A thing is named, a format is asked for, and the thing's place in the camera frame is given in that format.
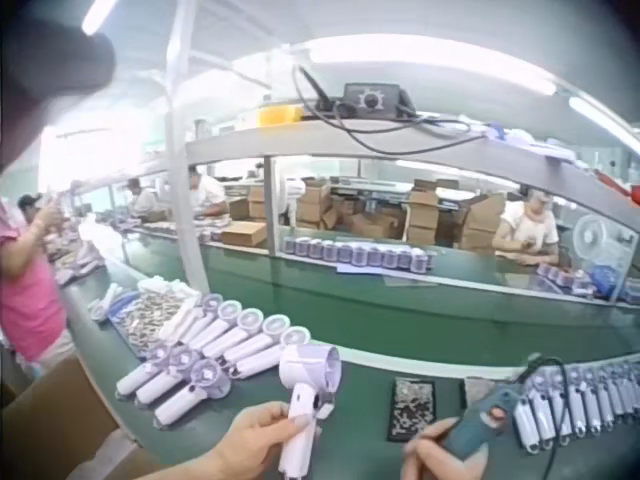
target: white shirt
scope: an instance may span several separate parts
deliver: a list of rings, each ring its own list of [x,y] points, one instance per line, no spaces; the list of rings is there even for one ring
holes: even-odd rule
[[[151,190],[143,188],[140,195],[133,197],[129,202],[129,211],[132,215],[143,216],[158,210],[156,196]]]
[[[537,253],[544,245],[558,243],[560,240],[556,228],[556,218],[550,210],[545,211],[544,221],[539,223],[525,215],[524,202],[507,202],[500,218],[511,225],[513,229],[507,240],[530,241],[533,244],[533,247],[529,249],[530,253]],[[520,254],[496,251],[496,255],[517,258]]]
[[[202,175],[198,189],[191,190],[190,194],[191,206],[196,214],[211,205],[223,203],[227,200],[222,184],[209,175]]]

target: worker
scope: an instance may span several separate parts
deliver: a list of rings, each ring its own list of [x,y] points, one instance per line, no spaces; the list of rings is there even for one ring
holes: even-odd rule
[[[558,230],[551,195],[530,190],[526,201],[507,202],[491,243],[496,255],[521,265],[559,262]]]
[[[22,212],[22,216],[28,225],[31,225],[36,214],[40,210],[38,202],[42,198],[39,193],[37,195],[23,195],[18,199],[18,208]]]
[[[27,365],[45,372],[75,350],[41,246],[47,231],[61,222],[53,202],[27,225],[0,199],[0,328]]]
[[[134,217],[146,217],[158,211],[158,201],[155,194],[148,188],[140,186],[140,179],[132,178],[127,182],[127,188],[133,195],[129,202],[129,212]]]
[[[215,178],[198,172],[195,166],[189,167],[189,181],[191,206],[195,216],[228,221],[229,204],[222,184]]]
[[[210,452],[139,480],[261,478],[277,461],[279,447],[304,430],[312,420],[311,415],[287,418],[287,413],[288,405],[282,402],[249,407],[238,414],[227,434]],[[425,473],[437,480],[482,478],[488,459],[486,445],[461,462],[436,443],[456,420],[449,418],[430,425],[405,446],[402,480],[422,480]]]

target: hand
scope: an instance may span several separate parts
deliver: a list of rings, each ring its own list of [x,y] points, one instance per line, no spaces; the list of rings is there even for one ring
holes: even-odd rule
[[[51,227],[55,227],[62,224],[62,212],[58,205],[54,202],[47,204],[41,208],[33,219],[34,224],[40,223],[44,230],[48,230]]]
[[[436,440],[453,427],[457,418],[447,418],[427,427],[405,447],[402,480],[422,480],[429,473],[437,480],[480,480],[489,458],[483,445],[464,462],[440,447]]]
[[[251,480],[279,456],[282,444],[311,422],[302,415],[287,418],[289,406],[269,402],[244,409],[213,450],[196,459],[192,470],[208,480]]]
[[[521,255],[520,257],[518,257],[518,259],[516,260],[520,265],[537,265],[538,263],[540,263],[540,259],[539,257],[536,257],[535,255]]]

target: black cable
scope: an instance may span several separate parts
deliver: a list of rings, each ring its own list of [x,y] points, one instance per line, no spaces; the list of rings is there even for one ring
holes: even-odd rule
[[[558,445],[560,444],[560,430],[562,425],[564,424],[564,419],[566,418],[567,412],[569,410],[569,376],[567,375],[567,369],[564,366],[562,360],[557,357],[540,357],[532,361],[526,370],[520,374],[516,381],[524,384],[524,382],[533,375],[536,370],[540,367],[544,367],[545,365],[556,366],[560,368],[560,373],[562,375],[562,389],[564,390],[564,402],[562,414],[560,415],[560,421],[556,421],[555,415],[551,415],[553,419],[553,428],[556,431],[556,439],[553,442],[551,447],[551,451],[549,452],[549,461],[547,462],[547,466],[544,469],[544,473],[542,474],[542,480],[547,480],[549,478],[549,474],[551,473],[551,469],[553,468],[553,463],[556,459],[556,454],[558,452]]]

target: blue object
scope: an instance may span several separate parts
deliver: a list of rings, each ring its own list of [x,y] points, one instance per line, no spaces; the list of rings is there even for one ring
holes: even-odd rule
[[[618,283],[618,271],[609,265],[596,265],[589,272],[589,276],[598,294],[610,298]]]
[[[111,304],[109,310],[107,310],[107,318],[113,323],[118,323],[118,320],[116,319],[118,313],[120,313],[124,307],[129,305],[134,300],[137,300],[138,298],[140,298],[139,292],[131,292],[123,295],[121,298]]]
[[[511,422],[513,412],[522,395],[519,383],[497,386],[489,395],[474,403],[451,429],[442,447],[460,460],[466,460],[485,443],[498,437]],[[499,408],[505,412],[502,428],[493,428],[487,420],[490,411]]]

